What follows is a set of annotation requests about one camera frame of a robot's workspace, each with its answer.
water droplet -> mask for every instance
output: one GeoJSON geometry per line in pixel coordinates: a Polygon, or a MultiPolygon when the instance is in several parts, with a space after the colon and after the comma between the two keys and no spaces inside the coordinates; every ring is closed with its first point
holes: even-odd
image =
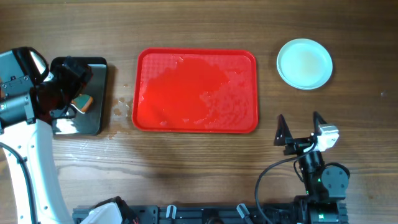
{"type": "Polygon", "coordinates": [[[119,103],[118,99],[113,99],[112,100],[112,106],[116,106],[119,103]]]}
{"type": "Polygon", "coordinates": [[[204,119],[199,119],[197,121],[194,121],[193,123],[194,124],[202,124],[202,122],[204,122],[204,121],[205,121],[204,119]]]}
{"type": "Polygon", "coordinates": [[[126,103],[126,106],[127,106],[128,108],[131,108],[131,107],[132,107],[132,100],[128,101],[128,102],[126,103]]]}
{"type": "Polygon", "coordinates": [[[108,139],[109,140],[113,140],[113,136],[115,136],[115,135],[116,135],[116,133],[110,133],[109,136],[108,136],[108,139]]]}
{"type": "Polygon", "coordinates": [[[381,92],[381,97],[386,97],[388,95],[387,90],[381,92]]]}
{"type": "Polygon", "coordinates": [[[122,115],[122,112],[120,112],[120,110],[119,109],[115,109],[115,110],[113,110],[113,113],[116,115],[116,116],[120,116],[120,115],[122,115]]]}

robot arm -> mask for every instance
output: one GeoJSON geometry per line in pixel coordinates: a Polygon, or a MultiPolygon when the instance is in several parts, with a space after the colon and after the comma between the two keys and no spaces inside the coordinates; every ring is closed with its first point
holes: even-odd
{"type": "MultiPolygon", "coordinates": [[[[63,201],[52,152],[52,121],[68,108],[92,77],[87,65],[68,57],[49,73],[34,49],[0,54],[0,146],[10,168],[18,223],[73,223],[63,201]]],[[[90,212],[84,223],[121,223],[116,203],[90,212]]]]}
{"type": "Polygon", "coordinates": [[[349,170],[341,164],[325,164],[321,152],[333,147],[339,138],[338,129],[317,113],[313,114],[314,133],[306,138],[293,138],[282,115],[278,117],[275,146],[285,146],[284,155],[296,155],[276,162],[266,168],[257,180],[255,189],[256,205],[262,218],[268,223],[336,223],[348,224],[345,205],[340,201],[346,197],[349,170]],[[271,168],[288,161],[297,161],[307,195],[296,196],[291,206],[265,204],[261,208],[258,200],[258,185],[264,174],[271,168]]]}

wood grain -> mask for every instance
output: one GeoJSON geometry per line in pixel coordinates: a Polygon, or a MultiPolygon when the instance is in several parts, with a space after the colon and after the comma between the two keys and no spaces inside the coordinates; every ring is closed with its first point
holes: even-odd
{"type": "MultiPolygon", "coordinates": [[[[311,131],[317,110],[341,130],[324,159],[352,173],[350,223],[397,223],[397,1],[79,2],[0,3],[0,52],[29,45],[48,61],[102,56],[111,65],[104,131],[54,140],[71,212],[116,195],[131,205],[253,204],[261,170],[284,158],[272,145],[277,115],[299,137],[311,131]],[[279,49],[301,37],[324,45],[333,59],[332,79],[317,90],[291,88],[276,71],[279,49]],[[136,59],[148,47],[251,51],[258,65],[257,129],[247,135],[138,131],[131,123],[136,59]]],[[[0,223],[15,223],[4,155],[0,180],[0,223]]],[[[284,164],[264,178],[260,197],[289,202],[303,193],[292,165],[284,164]]]]}

wooden table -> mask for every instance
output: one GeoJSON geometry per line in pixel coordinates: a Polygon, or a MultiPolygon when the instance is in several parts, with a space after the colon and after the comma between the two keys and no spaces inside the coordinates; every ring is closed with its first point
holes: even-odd
{"type": "MultiPolygon", "coordinates": [[[[0,21],[0,52],[28,45],[49,62],[74,55],[110,64],[103,132],[54,140],[71,212],[117,195],[130,205],[253,204],[260,172],[285,159],[272,145],[277,115],[302,137],[317,110],[340,129],[324,159],[351,171],[350,223],[398,222],[397,1],[3,0],[0,21]],[[279,49],[301,37],[321,43],[333,58],[332,79],[317,90],[296,90],[276,70],[279,49]],[[251,51],[257,129],[245,135],[137,130],[131,123],[136,60],[148,47],[251,51]]],[[[0,158],[0,223],[15,223],[10,175],[0,158]]],[[[288,163],[263,179],[260,198],[289,202],[304,193],[288,163]]]]}

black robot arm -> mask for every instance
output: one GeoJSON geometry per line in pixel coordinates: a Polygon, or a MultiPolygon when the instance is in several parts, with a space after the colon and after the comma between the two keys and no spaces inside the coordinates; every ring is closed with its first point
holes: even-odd
{"type": "Polygon", "coordinates": [[[0,67],[0,134],[21,121],[31,124],[41,119],[51,124],[53,119],[72,118],[67,109],[93,76],[88,65],[72,57],[49,72],[46,60],[32,47],[0,54],[0,67]]]}
{"type": "MultiPolygon", "coordinates": [[[[263,211],[266,223],[348,223],[345,204],[339,201],[346,197],[349,170],[336,162],[326,164],[322,158],[322,152],[333,147],[337,141],[338,129],[317,112],[313,113],[313,123],[314,133],[309,137],[293,138],[284,117],[278,117],[274,145],[285,146],[286,156],[296,155],[284,161],[298,161],[302,178],[299,173],[297,175],[304,183],[307,194],[296,196],[290,204],[265,204],[260,208],[260,214],[263,211]]],[[[257,188],[258,185],[256,202],[259,208],[257,188]]]]}

